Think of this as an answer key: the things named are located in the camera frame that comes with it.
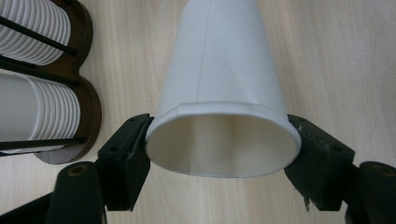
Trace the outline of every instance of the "paper cup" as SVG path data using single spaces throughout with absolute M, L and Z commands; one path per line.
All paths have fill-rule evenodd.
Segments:
M 68 45 L 71 35 L 70 20 L 64 10 L 53 2 L 48 0 L 4 1 L 1 4 L 10 10 L 9 12 L 3 11 L 3 17 L 58 43 Z M 47 65 L 59 59 L 63 52 L 7 27 L 0 27 L 0 54 L 19 61 Z
M 187 175 L 267 175 L 296 158 L 254 0 L 187 3 L 147 141 L 154 163 Z
M 0 142 L 35 137 L 43 107 L 42 94 L 27 78 L 0 74 Z
M 0 104 L 0 142 L 72 138 L 78 130 L 78 98 L 63 84 L 33 77 L 0 75 Z M 61 147 L 3 152 L 35 152 Z

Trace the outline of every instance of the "black metal rod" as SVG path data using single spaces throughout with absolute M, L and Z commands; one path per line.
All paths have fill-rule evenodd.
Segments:
M 73 79 L 66 78 L 66 77 L 58 77 L 58 76 L 50 74 L 50 73 L 41 72 L 41 71 L 37 71 L 35 69 L 25 67 L 22 65 L 18 65 L 15 63 L 6 62 L 3 60 L 3 58 L 0 58 L 0 68 L 8 70 L 8 71 L 16 72 L 16 73 L 22 73 L 22 74 L 25 74 L 25 75 L 28 75 L 31 77 L 39 77 L 39 78 L 43 78 L 43 79 L 46 79 L 49 81 L 60 82 L 65 85 L 71 85 L 74 87 L 78 86 L 77 80 L 73 80 Z
M 53 147 L 62 145 L 76 145 L 82 144 L 84 138 L 65 138 L 65 139 L 48 139 L 48 140 L 29 140 L 29 141 L 14 141 L 14 142 L 0 142 L 0 150 L 13 150 L 30 147 Z
M 60 43 L 58 43 L 44 35 L 41 35 L 35 31 L 29 30 L 28 28 L 21 26 L 21 25 L 17 24 L 16 22 L 8 20 L 1 16 L 0 16 L 0 24 L 8 27 L 9 29 L 15 30 L 21 34 L 28 35 L 38 41 L 41 41 L 45 44 L 48 44 L 56 49 L 62 50 L 62 51 L 69 53 L 71 55 L 76 55 L 76 53 L 77 53 L 75 49 L 70 49 L 69 47 L 67 47 L 63 44 L 60 44 Z
M 37 152 L 23 152 L 23 153 L 4 153 L 4 152 L 0 152 L 0 157 L 20 156 L 20 155 L 26 155 L 26 154 L 32 154 L 32 153 L 37 153 Z
M 8 58 L 8 57 L 5 57 L 5 56 L 0 56 L 0 60 L 4 61 L 6 63 L 15 63 L 17 65 L 25 66 L 25 67 L 28 67 L 28 68 L 33 68 L 33 69 L 37 68 L 37 66 L 35 64 L 21 62 L 21 61 L 14 60 L 14 59 L 11 59 L 11 58 Z

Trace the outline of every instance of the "wood grain surface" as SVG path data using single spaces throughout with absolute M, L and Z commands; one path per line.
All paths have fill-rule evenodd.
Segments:
M 97 150 L 128 118 L 155 115 L 187 0 L 81 0 L 93 43 L 80 73 L 96 88 L 103 124 Z M 396 1 L 258 0 L 289 112 L 356 150 L 355 164 L 396 166 Z M 0 214 L 53 190 L 65 165 L 33 155 L 0 158 Z M 171 173 L 152 165 L 135 210 L 109 223 L 345 223 L 305 211 L 283 172 L 249 179 Z

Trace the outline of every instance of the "cup stack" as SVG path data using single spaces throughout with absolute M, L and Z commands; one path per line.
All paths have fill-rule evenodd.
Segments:
M 0 142 L 72 138 L 78 129 L 78 98 L 63 84 L 0 74 L 0 105 Z M 3 152 L 22 153 L 61 147 Z
M 66 45 L 71 34 L 66 12 L 50 0 L 0 0 L 0 15 Z M 27 35 L 0 25 L 0 54 L 37 65 L 55 62 L 63 52 Z

